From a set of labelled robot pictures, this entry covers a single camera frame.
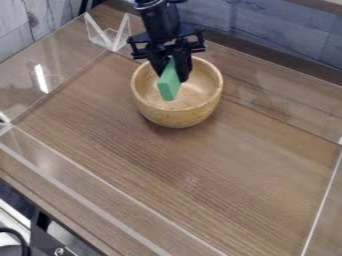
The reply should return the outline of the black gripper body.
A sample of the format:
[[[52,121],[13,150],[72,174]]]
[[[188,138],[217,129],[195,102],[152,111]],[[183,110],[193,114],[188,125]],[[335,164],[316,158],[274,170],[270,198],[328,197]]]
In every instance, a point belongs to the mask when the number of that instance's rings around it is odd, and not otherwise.
[[[191,52],[204,50],[203,29],[181,22],[177,3],[135,3],[133,9],[144,25],[144,31],[127,39],[135,59],[144,59],[152,50],[165,51],[171,55],[173,45],[165,43],[189,36],[196,37],[195,41],[188,42]]]

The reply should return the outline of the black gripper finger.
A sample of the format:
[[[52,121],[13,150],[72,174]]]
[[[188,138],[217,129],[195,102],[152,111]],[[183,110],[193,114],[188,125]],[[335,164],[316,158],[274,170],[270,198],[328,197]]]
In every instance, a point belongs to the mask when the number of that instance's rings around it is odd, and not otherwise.
[[[191,50],[188,48],[176,48],[172,53],[172,58],[179,81],[185,82],[192,71]]]
[[[169,54],[165,51],[148,51],[147,59],[151,63],[155,73],[161,76],[164,68],[169,61]]]

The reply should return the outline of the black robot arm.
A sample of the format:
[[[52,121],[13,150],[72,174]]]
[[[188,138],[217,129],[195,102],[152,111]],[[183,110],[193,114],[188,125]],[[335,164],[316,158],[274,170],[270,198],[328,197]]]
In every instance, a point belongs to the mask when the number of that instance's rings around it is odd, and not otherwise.
[[[181,22],[177,5],[187,0],[135,0],[144,31],[132,35],[127,43],[135,59],[147,59],[157,75],[161,75],[169,59],[175,71],[185,82],[192,71],[192,54],[205,51],[203,29]]]

